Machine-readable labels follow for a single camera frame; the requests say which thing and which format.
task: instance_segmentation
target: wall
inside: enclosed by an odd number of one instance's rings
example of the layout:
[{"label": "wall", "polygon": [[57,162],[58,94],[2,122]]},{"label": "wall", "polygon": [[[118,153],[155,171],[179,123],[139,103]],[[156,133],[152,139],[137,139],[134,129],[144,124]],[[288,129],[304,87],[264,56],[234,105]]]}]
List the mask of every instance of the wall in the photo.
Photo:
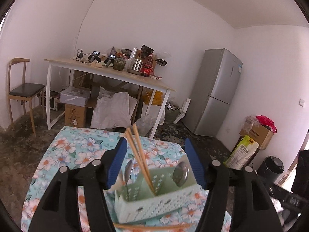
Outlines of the wall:
[{"label": "wall", "polygon": [[[30,58],[27,83],[46,83],[48,63],[44,58],[72,57],[81,22],[93,0],[16,0],[6,17],[0,38],[0,125],[10,124],[6,99],[7,65],[14,57]],[[21,84],[21,66],[12,67],[11,88]],[[65,69],[55,69],[52,89],[66,84]],[[13,118],[23,108],[11,101]]]},{"label": "wall", "polygon": [[177,91],[178,104],[189,97],[205,49],[230,49],[235,30],[192,0],[95,0],[78,37],[84,53],[106,53],[112,46],[167,50],[168,64],[155,74]]},{"label": "wall", "polygon": [[[244,65],[217,138],[232,150],[247,115],[271,118],[278,133],[253,160],[256,169],[273,155],[282,159],[287,170],[304,141],[309,126],[308,49],[309,28],[277,25],[236,30],[231,51]],[[301,98],[305,107],[298,105]]]}]

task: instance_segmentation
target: wooden chopstick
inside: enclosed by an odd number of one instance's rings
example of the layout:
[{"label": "wooden chopstick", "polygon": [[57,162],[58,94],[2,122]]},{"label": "wooden chopstick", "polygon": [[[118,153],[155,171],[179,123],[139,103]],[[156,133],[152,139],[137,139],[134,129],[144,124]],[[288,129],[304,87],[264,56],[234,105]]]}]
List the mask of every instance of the wooden chopstick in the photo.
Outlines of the wooden chopstick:
[{"label": "wooden chopstick", "polygon": [[114,223],[115,228],[139,230],[139,231],[162,231],[162,230],[170,230],[170,229],[186,229],[186,228],[191,227],[192,225],[193,223],[185,223],[185,224],[169,225],[169,226],[144,227],[141,225],[128,225],[128,224]]},{"label": "wooden chopstick", "polygon": [[134,131],[136,143],[137,143],[137,146],[138,146],[138,149],[139,149],[139,154],[140,154],[142,161],[144,163],[144,167],[145,167],[145,170],[148,174],[148,177],[149,177],[149,179],[151,179],[150,172],[149,172],[149,169],[148,169],[148,165],[147,165],[147,162],[146,162],[146,157],[145,157],[145,154],[143,152],[142,143],[141,143],[141,140],[139,138],[139,133],[138,133],[136,124],[133,125],[133,131]]},{"label": "wooden chopstick", "polygon": [[136,158],[136,160],[137,160],[137,162],[139,164],[139,167],[141,168],[142,174],[144,175],[145,181],[147,182],[147,184],[150,187],[151,191],[155,195],[154,187],[152,185],[152,182],[151,182],[148,174],[146,173],[146,170],[145,170],[145,167],[143,165],[143,162],[141,161],[140,156],[139,156],[139,154],[138,154],[138,152],[136,150],[136,147],[135,147],[135,144],[134,144],[134,141],[133,141],[133,137],[132,137],[132,135],[130,135],[128,129],[126,130],[125,133],[126,133],[126,137],[127,137],[128,141],[129,141],[129,145],[130,145],[130,147],[131,147],[131,149],[132,149],[132,151],[133,151],[133,153],[135,155],[135,158]]}]

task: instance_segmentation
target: light switch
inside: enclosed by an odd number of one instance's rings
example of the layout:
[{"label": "light switch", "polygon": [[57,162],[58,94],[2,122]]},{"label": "light switch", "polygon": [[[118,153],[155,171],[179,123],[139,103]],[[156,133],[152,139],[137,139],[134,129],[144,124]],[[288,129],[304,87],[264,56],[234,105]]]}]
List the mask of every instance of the light switch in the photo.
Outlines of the light switch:
[{"label": "light switch", "polygon": [[300,100],[299,100],[299,105],[302,106],[302,107],[304,107],[304,104],[305,104],[305,101],[304,101],[303,99],[300,99]]}]

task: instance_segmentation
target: floral tablecloth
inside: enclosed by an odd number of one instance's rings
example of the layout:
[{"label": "floral tablecloth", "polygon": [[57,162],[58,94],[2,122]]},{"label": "floral tablecloth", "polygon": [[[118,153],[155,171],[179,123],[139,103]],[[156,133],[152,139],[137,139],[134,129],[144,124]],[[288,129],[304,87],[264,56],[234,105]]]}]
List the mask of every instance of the floral tablecloth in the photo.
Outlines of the floral tablecloth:
[{"label": "floral tablecloth", "polygon": [[[85,167],[92,160],[100,159],[105,151],[114,149],[120,139],[120,135],[121,133],[104,130],[65,126],[47,149],[33,175],[23,206],[21,229],[24,232],[28,231],[40,199],[61,166],[66,165],[70,169]],[[184,154],[183,149],[176,143],[144,137],[141,137],[141,142],[149,168],[176,166],[177,161]],[[139,173],[139,166],[134,159],[132,150],[128,147],[121,166],[123,172],[130,159],[134,161],[130,181],[134,182]],[[114,222],[117,222],[114,212],[114,194],[105,191],[104,195],[111,218]],[[192,194],[191,202],[188,205],[171,214],[149,219],[144,224],[146,226],[175,225],[192,222],[197,224],[203,211],[207,195],[208,191],[204,191],[201,188],[200,191]],[[78,187],[78,206],[82,231],[90,232],[83,187]],[[222,232],[229,231],[230,223],[231,216],[226,212]],[[193,232],[195,228],[196,226],[191,226],[187,231]]]}]

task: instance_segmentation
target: red package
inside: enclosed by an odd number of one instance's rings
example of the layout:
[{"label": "red package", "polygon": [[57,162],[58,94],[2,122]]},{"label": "red package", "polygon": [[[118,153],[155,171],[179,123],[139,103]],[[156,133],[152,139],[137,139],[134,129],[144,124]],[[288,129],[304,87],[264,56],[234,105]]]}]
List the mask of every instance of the red package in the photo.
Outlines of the red package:
[{"label": "red package", "polygon": [[267,125],[270,127],[273,133],[277,133],[277,128],[275,127],[275,123],[264,115],[256,116],[261,125]]}]

